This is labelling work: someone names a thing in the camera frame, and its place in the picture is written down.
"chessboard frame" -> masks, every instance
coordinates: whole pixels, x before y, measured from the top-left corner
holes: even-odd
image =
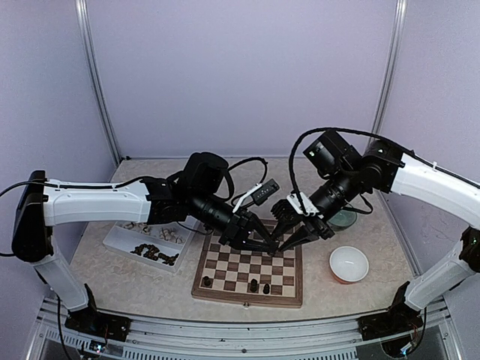
[[[262,220],[264,224],[275,225],[276,220]],[[300,308],[303,302],[303,264],[302,246],[295,248],[295,296],[280,297],[250,293],[227,292],[201,287],[203,269],[206,265],[212,234],[207,235],[203,242],[202,253],[193,280],[192,296],[194,299],[212,302],[227,302],[231,304],[267,306],[273,308]]]

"green bowl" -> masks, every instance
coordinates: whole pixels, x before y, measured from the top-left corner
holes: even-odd
[[[335,216],[327,221],[327,224],[333,231],[342,231],[351,227],[356,221],[356,212],[340,210],[337,214],[335,214]]]

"white bowl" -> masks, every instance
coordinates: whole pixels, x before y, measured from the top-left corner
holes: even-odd
[[[330,255],[330,269],[338,282],[356,283],[367,276],[368,259],[356,247],[341,246]]]

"bowl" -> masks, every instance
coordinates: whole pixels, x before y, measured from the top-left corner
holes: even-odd
[[[339,283],[353,284],[367,276],[368,259],[356,247],[341,246],[330,255],[330,269]]]
[[[340,210],[337,214],[332,216],[327,224],[333,231],[342,231],[351,227],[357,221],[357,213],[353,211]]]

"storage box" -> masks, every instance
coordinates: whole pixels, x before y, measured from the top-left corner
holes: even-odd
[[[189,216],[187,220],[181,224],[197,230],[200,222],[194,217]],[[167,270],[168,272],[176,272],[182,264],[182,260],[194,235],[195,232],[185,229],[177,223],[148,225],[147,227],[145,224],[135,224],[134,226],[133,223],[119,221],[115,223],[115,226],[105,237],[103,244],[107,249],[124,257],[129,257],[141,263]],[[161,253],[168,257],[174,257],[178,254],[178,258],[174,265],[167,265],[164,264],[162,259],[155,261],[144,257],[143,254],[147,251],[146,249],[142,252],[142,256],[131,253],[131,251],[135,250],[135,247],[142,244],[154,245]]]

